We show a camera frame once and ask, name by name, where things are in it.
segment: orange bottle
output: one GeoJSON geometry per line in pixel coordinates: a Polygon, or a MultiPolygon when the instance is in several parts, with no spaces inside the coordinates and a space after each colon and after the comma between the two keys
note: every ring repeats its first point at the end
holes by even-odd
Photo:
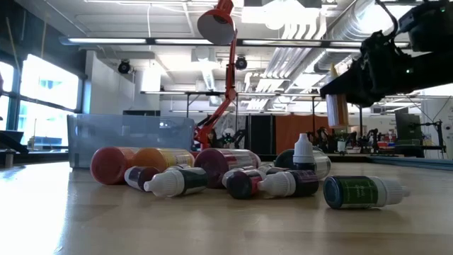
{"type": "Polygon", "coordinates": [[[152,166],[164,172],[170,166],[187,164],[193,166],[195,161],[185,149],[142,148],[133,157],[134,166],[152,166]]]}

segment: red desk lamp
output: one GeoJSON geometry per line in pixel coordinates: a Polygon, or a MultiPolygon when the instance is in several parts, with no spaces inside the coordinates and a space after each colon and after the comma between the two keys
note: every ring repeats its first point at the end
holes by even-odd
{"type": "Polygon", "coordinates": [[[231,0],[219,0],[217,7],[205,12],[197,22],[198,31],[200,31],[204,39],[209,40],[215,45],[231,45],[229,62],[226,68],[225,101],[202,127],[196,127],[195,130],[195,140],[200,142],[201,150],[210,147],[207,135],[211,132],[215,123],[222,116],[229,104],[236,98],[236,90],[234,90],[234,55],[236,51],[237,30],[230,16],[233,7],[234,5],[231,0]]]}

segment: window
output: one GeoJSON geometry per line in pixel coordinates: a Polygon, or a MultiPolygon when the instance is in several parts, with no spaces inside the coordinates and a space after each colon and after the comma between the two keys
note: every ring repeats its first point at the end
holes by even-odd
{"type": "Polygon", "coordinates": [[[76,109],[79,78],[39,57],[23,62],[21,95],[76,109]]]}
{"type": "Polygon", "coordinates": [[[13,88],[14,67],[9,64],[0,62],[0,74],[3,77],[3,90],[11,92],[13,88]]]}
{"type": "Polygon", "coordinates": [[[36,103],[21,101],[18,131],[23,131],[21,143],[35,136],[35,146],[68,146],[66,117],[72,112],[36,103]]]}
{"type": "Polygon", "coordinates": [[[8,119],[9,97],[0,97],[0,130],[6,130],[6,120],[8,119]]]}

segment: clear plastic bin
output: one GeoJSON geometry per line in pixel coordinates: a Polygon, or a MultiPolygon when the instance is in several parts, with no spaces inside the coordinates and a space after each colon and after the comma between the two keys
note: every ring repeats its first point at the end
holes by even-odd
{"type": "Polygon", "coordinates": [[[191,150],[195,122],[182,117],[68,115],[69,164],[89,168],[102,147],[160,147],[191,150]]]}

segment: bottle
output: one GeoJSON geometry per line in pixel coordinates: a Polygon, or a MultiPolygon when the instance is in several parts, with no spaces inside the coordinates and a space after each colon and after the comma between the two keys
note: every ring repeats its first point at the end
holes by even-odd
{"type": "Polygon", "coordinates": [[[139,148],[104,147],[91,158],[90,172],[97,182],[105,185],[123,184],[125,172],[134,166],[132,158],[139,148]]]}
{"type": "Polygon", "coordinates": [[[152,166],[160,172],[177,164],[193,166],[192,154],[185,149],[142,148],[132,159],[133,166],[152,166]]]}
{"type": "Polygon", "coordinates": [[[233,175],[235,171],[245,171],[245,170],[252,170],[255,169],[254,166],[244,166],[244,167],[238,167],[235,169],[232,169],[228,172],[226,172],[223,177],[222,177],[222,185],[226,188],[227,187],[227,179],[233,175]]]}
{"type": "Polygon", "coordinates": [[[265,175],[276,174],[281,171],[289,170],[288,168],[275,167],[272,164],[262,164],[258,167],[259,171],[262,171],[265,175]]]}
{"type": "Polygon", "coordinates": [[[249,199],[258,192],[258,182],[264,178],[265,174],[256,169],[235,171],[226,180],[226,189],[235,199],[249,199]]]}
{"type": "Polygon", "coordinates": [[[288,170],[271,174],[258,183],[258,189],[272,196],[301,197],[317,192],[319,180],[311,170],[288,170]]]}
{"type": "MultiPolygon", "coordinates": [[[[284,152],[280,153],[275,159],[275,166],[281,168],[291,168],[297,169],[296,166],[292,163],[292,156],[294,155],[293,149],[287,149],[284,152]]],[[[324,179],[327,177],[328,173],[331,171],[332,163],[331,160],[323,152],[313,149],[313,157],[315,163],[314,173],[318,178],[324,179]]]]}
{"type": "Polygon", "coordinates": [[[167,169],[165,169],[165,171],[181,170],[181,169],[187,169],[187,168],[191,168],[191,166],[189,166],[188,164],[177,164],[175,166],[168,167],[167,169]]]}
{"type": "Polygon", "coordinates": [[[315,170],[313,145],[309,141],[306,133],[301,133],[299,140],[294,144],[292,162],[295,170],[315,170]]]}
{"type": "Polygon", "coordinates": [[[398,181],[367,176],[329,176],[324,199],[333,209],[366,209],[395,205],[411,192],[398,181]]]}
{"type": "Polygon", "coordinates": [[[245,166],[258,168],[260,163],[258,155],[247,149],[209,148],[198,154],[194,166],[206,171],[208,188],[223,188],[222,177],[226,172],[245,166]]]}
{"type": "Polygon", "coordinates": [[[156,174],[152,180],[144,183],[144,190],[159,197],[174,197],[200,192],[206,185],[206,171],[193,167],[156,174]]]}
{"type": "Polygon", "coordinates": [[[133,166],[126,170],[125,181],[129,186],[145,191],[144,183],[152,180],[154,175],[159,173],[160,171],[155,167],[133,166]]]}

